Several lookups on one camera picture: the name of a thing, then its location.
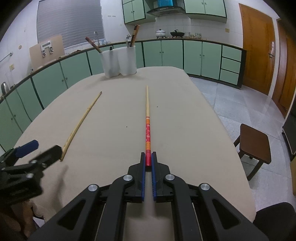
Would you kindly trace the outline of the brown water dispenser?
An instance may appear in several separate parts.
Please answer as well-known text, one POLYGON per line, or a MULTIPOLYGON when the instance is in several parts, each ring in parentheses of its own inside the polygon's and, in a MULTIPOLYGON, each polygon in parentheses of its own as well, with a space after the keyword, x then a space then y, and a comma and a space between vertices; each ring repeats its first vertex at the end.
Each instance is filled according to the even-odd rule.
POLYGON ((32 69, 36 71, 65 55, 62 36, 56 35, 32 46, 29 53, 32 69))

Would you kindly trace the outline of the black chair back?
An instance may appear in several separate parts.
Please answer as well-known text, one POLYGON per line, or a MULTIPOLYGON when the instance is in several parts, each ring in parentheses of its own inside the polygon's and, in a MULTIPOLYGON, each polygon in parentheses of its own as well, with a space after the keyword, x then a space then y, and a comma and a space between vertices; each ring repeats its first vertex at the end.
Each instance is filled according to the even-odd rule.
POLYGON ((253 224, 269 240, 296 241, 295 209, 288 202, 274 204, 257 211, 253 224))

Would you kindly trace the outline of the beige tablecloth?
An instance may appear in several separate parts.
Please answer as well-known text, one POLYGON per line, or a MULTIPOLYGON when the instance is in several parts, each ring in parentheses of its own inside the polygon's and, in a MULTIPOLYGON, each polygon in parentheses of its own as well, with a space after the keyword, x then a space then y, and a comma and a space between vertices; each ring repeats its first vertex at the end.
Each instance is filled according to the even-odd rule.
POLYGON ((30 240, 264 240, 233 142, 188 75, 175 67, 87 77, 52 101, 18 140, 37 140, 27 160, 69 135, 99 92, 65 158, 45 169, 33 198, 46 223, 30 240), (151 155, 140 190, 149 87, 151 155))

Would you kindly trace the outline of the white utensil holder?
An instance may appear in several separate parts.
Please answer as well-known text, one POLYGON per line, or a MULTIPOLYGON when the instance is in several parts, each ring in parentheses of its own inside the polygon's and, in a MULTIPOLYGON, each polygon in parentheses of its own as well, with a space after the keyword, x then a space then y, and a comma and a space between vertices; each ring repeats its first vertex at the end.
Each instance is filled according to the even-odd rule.
POLYGON ((103 51, 100 53, 100 60, 107 78, 137 73, 135 46, 103 51))

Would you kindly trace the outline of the black chopstick gold band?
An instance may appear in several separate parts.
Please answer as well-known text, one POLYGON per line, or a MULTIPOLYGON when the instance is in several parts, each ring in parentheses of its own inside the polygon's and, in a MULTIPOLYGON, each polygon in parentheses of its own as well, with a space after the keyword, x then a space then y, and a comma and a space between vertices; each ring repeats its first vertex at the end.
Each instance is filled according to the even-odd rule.
POLYGON ((135 40, 137 38, 137 34, 138 34, 138 30, 140 28, 140 25, 135 25, 134 29, 133 29, 133 34, 132 34, 132 39, 130 41, 130 47, 134 46, 135 40))

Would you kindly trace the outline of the wooden door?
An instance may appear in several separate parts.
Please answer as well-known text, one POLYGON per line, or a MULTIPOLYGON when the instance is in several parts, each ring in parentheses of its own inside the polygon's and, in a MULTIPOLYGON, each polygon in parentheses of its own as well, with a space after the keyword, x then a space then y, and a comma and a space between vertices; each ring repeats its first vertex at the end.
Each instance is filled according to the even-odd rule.
POLYGON ((243 85, 267 95, 272 83, 275 58, 273 19, 249 6, 239 4, 239 7, 243 49, 246 50, 243 85))
POLYGON ((280 59, 272 100, 286 117, 295 93, 295 39, 281 19, 277 20, 280 59))

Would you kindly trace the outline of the range hood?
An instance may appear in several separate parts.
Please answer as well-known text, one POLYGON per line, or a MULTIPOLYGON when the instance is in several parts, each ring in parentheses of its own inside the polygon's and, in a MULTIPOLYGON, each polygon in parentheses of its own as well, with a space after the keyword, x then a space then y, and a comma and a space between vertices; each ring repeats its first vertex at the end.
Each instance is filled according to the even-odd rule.
POLYGON ((153 9, 147 11, 148 14, 152 16, 164 16, 170 14, 185 14, 185 4, 184 1, 154 1, 153 9))

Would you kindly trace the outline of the white cooking pot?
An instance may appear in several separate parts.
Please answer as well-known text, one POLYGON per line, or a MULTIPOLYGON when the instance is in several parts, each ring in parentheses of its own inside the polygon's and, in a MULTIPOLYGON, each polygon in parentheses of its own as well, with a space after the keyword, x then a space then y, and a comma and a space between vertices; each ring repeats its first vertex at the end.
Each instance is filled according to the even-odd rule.
POLYGON ((156 31, 156 38, 157 39, 163 39, 166 38, 166 32, 162 29, 159 29, 156 31))

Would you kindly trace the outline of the steel faucet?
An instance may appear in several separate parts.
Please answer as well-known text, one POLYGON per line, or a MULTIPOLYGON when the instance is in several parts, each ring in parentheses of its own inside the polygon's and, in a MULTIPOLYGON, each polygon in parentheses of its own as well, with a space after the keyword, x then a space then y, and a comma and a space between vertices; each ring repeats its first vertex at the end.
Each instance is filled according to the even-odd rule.
POLYGON ((97 46, 99 46, 99 35, 97 31, 93 32, 93 43, 95 43, 97 46))

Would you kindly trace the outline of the red bamboo chopstick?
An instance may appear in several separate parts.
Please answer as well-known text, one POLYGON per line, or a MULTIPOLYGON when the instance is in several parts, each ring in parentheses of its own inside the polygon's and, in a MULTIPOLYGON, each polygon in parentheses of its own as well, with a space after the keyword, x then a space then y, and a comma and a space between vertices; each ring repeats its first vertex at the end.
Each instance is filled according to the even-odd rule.
POLYGON ((65 145, 62 148, 62 156, 60 158, 60 161, 62 162, 63 159, 65 158, 65 155, 67 153, 67 150, 70 147, 71 142, 73 141, 76 133, 78 132, 79 128, 81 127, 83 121, 86 119, 88 113, 91 111, 91 109, 93 108, 93 106, 96 104, 96 102, 98 101, 99 97, 102 95, 102 91, 99 92, 98 96, 95 98, 95 100, 92 102, 92 104, 90 104, 88 106, 88 108, 86 109, 86 112, 83 114, 82 118, 79 120, 78 124, 75 126, 74 130, 72 131, 72 133, 69 135, 69 138, 67 139, 65 145))

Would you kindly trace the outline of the green lower kitchen cabinets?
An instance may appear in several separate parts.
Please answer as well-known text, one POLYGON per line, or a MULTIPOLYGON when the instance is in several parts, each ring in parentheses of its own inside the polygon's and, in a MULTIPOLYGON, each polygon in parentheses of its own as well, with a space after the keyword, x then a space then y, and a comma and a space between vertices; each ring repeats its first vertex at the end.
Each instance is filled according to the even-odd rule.
MULTIPOLYGON (((171 66, 189 76, 240 88, 247 51, 206 40, 160 39, 135 43, 137 67, 171 66)), ((14 85, 1 96, 1 148, 13 148, 31 122, 59 95, 103 72, 95 49, 60 58, 14 85)))

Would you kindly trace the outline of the green upper kitchen cabinets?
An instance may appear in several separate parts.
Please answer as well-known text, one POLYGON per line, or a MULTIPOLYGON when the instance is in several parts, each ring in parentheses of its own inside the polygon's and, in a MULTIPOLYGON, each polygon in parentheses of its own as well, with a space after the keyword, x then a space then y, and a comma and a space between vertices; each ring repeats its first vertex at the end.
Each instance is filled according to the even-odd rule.
POLYGON ((191 19, 227 22, 225 1, 122 1, 122 11, 126 25, 154 22, 166 15, 182 14, 191 19))

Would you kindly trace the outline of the red orange patterned chopstick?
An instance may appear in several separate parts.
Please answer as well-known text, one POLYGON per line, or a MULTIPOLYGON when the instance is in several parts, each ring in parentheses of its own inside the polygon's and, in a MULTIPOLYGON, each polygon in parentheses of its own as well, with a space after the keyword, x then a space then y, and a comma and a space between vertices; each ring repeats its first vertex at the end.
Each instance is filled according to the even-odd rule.
POLYGON ((146 86, 146 119, 145 119, 145 165, 150 167, 151 162, 151 133, 150 133, 150 114, 149 114, 149 87, 146 86))

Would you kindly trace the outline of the green kitchen cabinets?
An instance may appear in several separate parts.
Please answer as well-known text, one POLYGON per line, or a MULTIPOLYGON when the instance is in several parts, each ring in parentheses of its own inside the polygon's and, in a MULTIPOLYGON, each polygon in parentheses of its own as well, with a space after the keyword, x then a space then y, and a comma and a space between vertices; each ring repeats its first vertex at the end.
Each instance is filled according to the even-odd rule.
POLYGON ((191 19, 227 22, 225 1, 122 1, 122 11, 126 25, 154 22, 166 15, 182 14, 191 19))
MULTIPOLYGON (((135 43, 137 67, 171 66, 189 76, 240 88, 247 51, 206 40, 160 39, 135 43)), ((1 96, 1 148, 13 148, 31 122, 59 95, 103 72, 95 49, 60 58, 14 85, 1 96)))

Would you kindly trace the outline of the grey window blind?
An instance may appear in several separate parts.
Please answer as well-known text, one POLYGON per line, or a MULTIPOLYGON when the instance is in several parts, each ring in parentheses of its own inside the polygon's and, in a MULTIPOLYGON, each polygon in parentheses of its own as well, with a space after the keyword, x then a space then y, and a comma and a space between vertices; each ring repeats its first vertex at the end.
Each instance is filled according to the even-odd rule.
POLYGON ((37 38, 39 42, 61 35, 64 48, 93 40, 97 31, 99 40, 105 39, 100 1, 45 0, 37 10, 37 38))

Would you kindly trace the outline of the black wok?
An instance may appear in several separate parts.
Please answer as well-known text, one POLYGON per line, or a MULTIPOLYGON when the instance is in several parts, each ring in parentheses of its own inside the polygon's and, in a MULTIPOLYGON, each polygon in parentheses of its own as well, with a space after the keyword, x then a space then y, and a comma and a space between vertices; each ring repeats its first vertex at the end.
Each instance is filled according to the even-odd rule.
POLYGON ((174 31, 170 32, 170 35, 172 38, 182 38, 182 37, 184 37, 185 33, 180 32, 179 30, 174 30, 174 31))

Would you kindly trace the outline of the brown wooden stool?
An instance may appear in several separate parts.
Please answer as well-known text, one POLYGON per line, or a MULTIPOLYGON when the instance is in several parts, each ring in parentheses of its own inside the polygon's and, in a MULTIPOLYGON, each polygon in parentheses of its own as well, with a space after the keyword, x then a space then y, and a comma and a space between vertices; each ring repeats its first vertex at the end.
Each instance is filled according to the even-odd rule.
POLYGON ((247 176, 250 181, 263 164, 271 163, 271 150, 268 136, 246 124, 240 125, 240 135, 234 141, 234 146, 239 145, 238 156, 241 159, 247 155, 250 159, 256 159, 258 163, 247 176))

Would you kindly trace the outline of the steel electric kettle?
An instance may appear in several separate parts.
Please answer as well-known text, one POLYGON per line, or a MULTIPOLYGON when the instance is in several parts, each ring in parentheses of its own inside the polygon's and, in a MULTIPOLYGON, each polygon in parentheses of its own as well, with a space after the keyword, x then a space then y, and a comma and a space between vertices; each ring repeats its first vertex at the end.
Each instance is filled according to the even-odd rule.
POLYGON ((1 84, 2 95, 6 95, 9 91, 10 91, 10 88, 9 88, 8 84, 6 82, 3 82, 1 84))

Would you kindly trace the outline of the metal towel bar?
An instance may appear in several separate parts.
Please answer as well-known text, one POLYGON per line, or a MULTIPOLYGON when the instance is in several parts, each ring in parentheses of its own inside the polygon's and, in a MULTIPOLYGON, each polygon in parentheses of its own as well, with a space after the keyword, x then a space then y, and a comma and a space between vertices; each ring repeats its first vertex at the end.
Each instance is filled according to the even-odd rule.
POLYGON ((4 57, 0 60, 0 62, 6 60, 6 58, 11 57, 11 56, 13 56, 13 52, 10 52, 10 53, 7 54, 6 56, 4 56, 4 57))

